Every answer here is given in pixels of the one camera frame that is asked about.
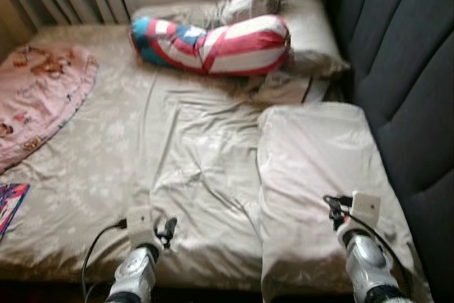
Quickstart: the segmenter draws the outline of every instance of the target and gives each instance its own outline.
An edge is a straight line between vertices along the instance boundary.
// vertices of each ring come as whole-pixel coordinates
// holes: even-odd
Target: magazine
[[[29,184],[0,184],[0,236],[6,233],[28,188]]]

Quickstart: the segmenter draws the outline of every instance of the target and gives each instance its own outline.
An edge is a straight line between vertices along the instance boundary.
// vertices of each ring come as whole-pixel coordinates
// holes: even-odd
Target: pink blanket
[[[0,65],[0,174],[38,149],[93,87],[95,58],[74,45],[17,49]]]

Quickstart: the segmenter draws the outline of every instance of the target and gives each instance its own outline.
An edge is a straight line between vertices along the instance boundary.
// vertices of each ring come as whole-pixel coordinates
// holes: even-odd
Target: wrinkled sheet
[[[259,118],[262,294],[351,292],[323,195],[379,195],[377,229],[411,273],[416,302],[428,284],[404,213],[361,108],[341,103],[274,106]]]
[[[125,26],[49,28],[34,43],[89,49],[99,73],[58,134],[0,182],[31,189],[0,240],[0,278],[79,281],[88,247],[128,207],[179,219],[158,283],[260,290],[255,165],[259,106],[237,82],[138,65]],[[92,280],[110,280],[125,231],[101,238]]]

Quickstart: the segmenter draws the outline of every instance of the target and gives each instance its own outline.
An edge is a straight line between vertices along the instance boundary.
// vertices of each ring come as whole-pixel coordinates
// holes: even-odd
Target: american flag pattern pillow
[[[130,35],[144,60],[205,75],[263,75],[278,69],[290,48],[289,30],[275,15],[211,31],[142,17],[132,22]]]

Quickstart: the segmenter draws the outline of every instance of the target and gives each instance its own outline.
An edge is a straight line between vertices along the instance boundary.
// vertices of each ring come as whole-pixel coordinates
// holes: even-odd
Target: wire
[[[96,284],[93,284],[89,289],[88,289],[88,292],[87,292],[87,295],[85,297],[85,300],[84,300],[84,303],[89,303],[90,302],[90,296],[92,295],[92,293],[94,292],[94,290],[97,288],[97,287],[100,287],[101,285],[104,285],[104,284],[107,284],[107,282],[98,282]]]
[[[87,255],[85,256],[85,260],[84,260],[84,264],[82,266],[82,272],[81,272],[82,294],[84,295],[85,299],[87,299],[87,296],[88,296],[87,282],[85,280],[85,270],[87,269],[87,264],[88,264],[88,260],[90,258],[90,255],[92,254],[94,246],[98,242],[99,238],[101,238],[101,236],[103,234],[105,234],[107,231],[113,230],[115,228],[125,229],[126,228],[126,219],[122,219],[122,220],[120,220],[118,223],[116,223],[114,225],[107,226],[104,230],[99,232],[98,236],[96,236],[96,238],[94,239],[92,245],[90,246],[90,248],[89,248],[89,250],[87,252]]]

